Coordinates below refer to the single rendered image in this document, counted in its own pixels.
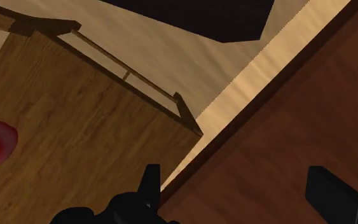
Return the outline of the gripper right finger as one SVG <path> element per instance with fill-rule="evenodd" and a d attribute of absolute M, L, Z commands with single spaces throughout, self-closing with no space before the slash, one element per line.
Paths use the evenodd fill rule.
<path fill-rule="evenodd" d="M 358 191 L 323 166 L 310 166 L 305 198 L 327 224 L 358 224 Z"/>

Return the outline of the reddish brown wooden table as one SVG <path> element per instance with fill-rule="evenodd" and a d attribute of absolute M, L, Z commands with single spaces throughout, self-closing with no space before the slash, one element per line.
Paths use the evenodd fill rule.
<path fill-rule="evenodd" d="M 358 0 L 350 2 L 162 193 L 181 224 L 324 224 L 322 165 L 358 190 Z"/>

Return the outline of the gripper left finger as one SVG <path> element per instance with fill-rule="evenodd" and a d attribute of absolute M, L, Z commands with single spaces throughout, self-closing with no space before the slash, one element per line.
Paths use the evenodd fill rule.
<path fill-rule="evenodd" d="M 114 196 L 101 213 L 70 207 L 57 213 L 50 224 L 179 224 L 158 215 L 160 186 L 160 165 L 149 164 L 138 190 Z"/>

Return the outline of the light brown wooden table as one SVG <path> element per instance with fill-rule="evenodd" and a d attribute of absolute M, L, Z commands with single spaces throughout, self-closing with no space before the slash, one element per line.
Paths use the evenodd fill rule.
<path fill-rule="evenodd" d="M 71 206 L 101 211 L 148 164 L 167 179 L 202 137 L 181 95 L 173 113 L 61 39 L 73 20 L 0 6 L 0 121 L 18 143 L 0 164 L 0 224 L 47 224 Z"/>

